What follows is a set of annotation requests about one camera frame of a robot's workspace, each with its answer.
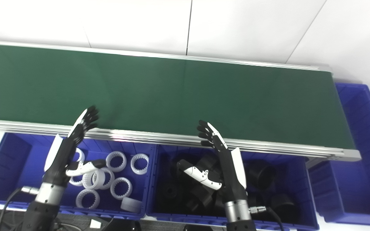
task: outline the white cylinder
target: white cylinder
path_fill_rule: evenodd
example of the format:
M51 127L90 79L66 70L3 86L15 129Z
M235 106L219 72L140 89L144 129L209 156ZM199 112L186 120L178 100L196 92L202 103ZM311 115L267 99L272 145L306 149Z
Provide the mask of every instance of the white cylinder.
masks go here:
M115 157L122 157L122 164L119 165L118 167L112 167L110 165L110 161ZM116 172L116 173L122 171L125 168L125 166L127 165L127 158L125 157L125 154L123 154L122 152L119 152L119 151L109 153L108 156L107 156L106 161L107 161L107 167L110 170L112 170L113 172Z
M109 181L107 183L104 182L104 185L99 187L98 189L107 190L107 189L109 189L112 182L115 180L115 176L114 176L113 172L111 170L109 170L109 168L107 168L107 167L101 168L101 170L103 170L104 173L109 174L110 178L109 178ZM92 181L96 181L96 180L97 180L97 174L94 173L94 175L92 176Z
M85 189L85 190L82 190L81 192L79 192L78 196L76 196L75 203L76 203L76 206L78 208L84 208L84 206L82 206L82 199L84 198L84 196L86 196L90 193L94 194L95 200L94 200L94 203L86 209L96 209L98 207L98 205L100 204L100 195L95 190Z
M70 178L69 183L71 185L75 185L75 186L82 186L82 180L75 181L73 176Z
M99 189L104 185L104 182L105 172L102 169L86 173L82 176L82 185L84 186L84 188L89 190Z
M143 168L143 169L136 169L134 164L135 164L135 161L139 160L139 159L144 159L146 160L146 167ZM148 171L148 163L149 163L149 157L143 153L140 153L140 154L136 154L135 156L132 157L131 159L131 168L132 168L132 171L138 175L143 175L143 174L146 174L146 172Z
M117 195L117 194L115 193L115 186L116 186L117 184L119 184L119 183L122 183L122 182L125 182L125 183L127 183L127 184L128 184L128 191L127 191L125 194L123 194L123 195ZM131 182L130 182L127 178L125 178L125 177L119 177L119 178L116 178L116 179L112 182L112 184L111 184L111 186L110 186L110 193L112 194L112 196L113 196L115 199L117 199L117 200L122 200L124 197L127 197L127 196L130 196L130 195L131 195L131 193L132 193L132 184L131 184Z
M141 206L142 206L142 201L134 200L129 197L124 197L122 199L121 209L123 210L134 212L134 213L140 213Z

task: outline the blue plastic bin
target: blue plastic bin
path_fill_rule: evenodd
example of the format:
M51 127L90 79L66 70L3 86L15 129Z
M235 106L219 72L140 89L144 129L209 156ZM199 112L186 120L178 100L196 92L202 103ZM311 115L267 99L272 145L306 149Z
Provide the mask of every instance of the blue plastic bin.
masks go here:
M53 139L53 136L5 134L0 144L0 204L3 204L9 194L18 187L25 185L39 187L41 185L45 159ZM126 177L131 181L133 191L130 198L142 201L142 209L139 214L122 210L121 201L113 198L109 190L97 190L100 195L100 204L97 209L77 208L75 199L84 187L68 184L61 201L60 212L122 219L142 218L145 215L156 145L84 139L78 147L85 153L86 160L105 159L112 151L122 151L128 163L123 171L115 173L115 177ZM144 175L135 174L129 165L132 156L138 153L145 153L149 156L148 172ZM33 199L35 196L19 194L14 198L10 207L26 209Z
M362 160L310 169L316 209L326 222L370 225L370 91L362 84L336 88Z
M222 217L156 212L156 190L158 184L163 184L170 180L171 175L169 163L172 159L182 153L187 153L191 158L201 158L202 155L207 152L210 152L210 150L206 148L189 148L168 145L159 145L157 147L157 155L152 168L148 205L146 208L146 214L148 216L153 216L158 220L163 221L187 222L201 225L226 225L226 218ZM283 226L285 227L285 230L289 230L289 228L297 228L298 230L318 230L319 226L316 219L309 176L305 167L305 159L303 157L290 155L242 152L242 161L244 162L244 165L249 164L249 162L254 159L264 159L276 166L276 182L271 186L271 189L267 190L266 195L286 193L300 206L301 218L298 224L284 223ZM255 192L255 188L248 184L247 191ZM276 222L255 221L255 224L257 228L279 230L279 225Z

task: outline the black cylinder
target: black cylinder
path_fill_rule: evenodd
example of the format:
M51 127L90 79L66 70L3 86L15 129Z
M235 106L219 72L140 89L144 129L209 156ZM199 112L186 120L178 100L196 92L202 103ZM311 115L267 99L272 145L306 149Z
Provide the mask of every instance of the black cylinder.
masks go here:
M195 185L189 192L189 201L186 207L191 212L206 212L210 211L213 206L212 195L213 189L203 186L202 184Z
M157 207L163 212L180 209L183 200L183 187L176 183L164 183L157 188Z
M282 222L296 224L300 210L296 203L286 194L277 194L270 199L270 207L278 214Z
M276 169L267 161L256 159L246 170L247 180L259 190L266 190L276 177Z

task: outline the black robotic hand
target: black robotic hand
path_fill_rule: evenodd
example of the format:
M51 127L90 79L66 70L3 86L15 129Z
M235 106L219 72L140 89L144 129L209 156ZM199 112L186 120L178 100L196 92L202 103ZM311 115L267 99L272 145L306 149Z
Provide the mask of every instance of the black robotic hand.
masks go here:
M85 111L83 111L75 121L71 131L68 133L68 138L74 140L78 146L78 144L84 139L85 133L97 127L97 124L93 123L96 120L98 120L98 110L95 106L90 106L85 109Z
M197 130L200 131L198 137L207 139L201 141L202 146L212 147L218 152L228 149L220 133L210 123L200 120Z

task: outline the black plastic part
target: black plastic part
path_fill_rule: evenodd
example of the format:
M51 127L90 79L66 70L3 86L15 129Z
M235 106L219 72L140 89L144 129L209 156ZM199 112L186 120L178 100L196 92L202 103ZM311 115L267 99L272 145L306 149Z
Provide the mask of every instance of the black plastic part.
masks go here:
M178 162L182 159L185 159L192 165L196 164L196 160L194 157L189 156L187 153L180 153L178 156L173 158L170 162L170 173L171 177L179 184L181 184L184 188L191 188L195 184L199 184L194 178L190 177L188 174L184 173L178 167Z
M212 228L205 225L185 225L183 231L212 231Z
M248 193L248 206L265 206L265 201L263 200L263 196L259 193Z
M213 189L205 187L202 184L197 184L189 192L191 197L185 206L191 212L211 211L213 206L212 195L214 192Z
M270 199L270 207L278 214L282 222L295 224L299 220L300 210L286 194L277 194Z
M213 195L214 202L213 202L213 208L212 208L212 215L224 217L225 216L225 206L222 202L222 191L218 190Z
M96 159L96 160L91 160L92 165L94 165L95 168L103 168L107 165L107 161L104 159Z
M256 159L246 169L247 180L259 190L266 190L275 180L276 169L267 161Z
M78 165L79 165L79 162L71 162L70 164L68 164L68 166L66 167L67 170L76 170L78 169Z
M50 168L45 172L42 181L66 187L70 179L70 177L66 175L66 166L72 161L72 158L75 155L75 150L75 141L70 138L65 138L62 141Z
M192 168L194 165L191 164L190 162L182 159L182 160L178 161L178 163L176 164L176 166L179 168L179 170L185 171L188 168Z
M219 162L219 158L213 153L205 154L198 162L197 166L209 172L214 172L218 175L222 175L222 169Z
M255 223L251 220L237 221L226 224L227 231L256 231Z
M165 183L158 187L157 206L163 212L177 211L183 201L183 187L176 183Z
M22 231L50 231L59 206L52 206L36 201L31 202L24 215Z
M138 221L126 219L112 219L102 231L141 231L141 224Z

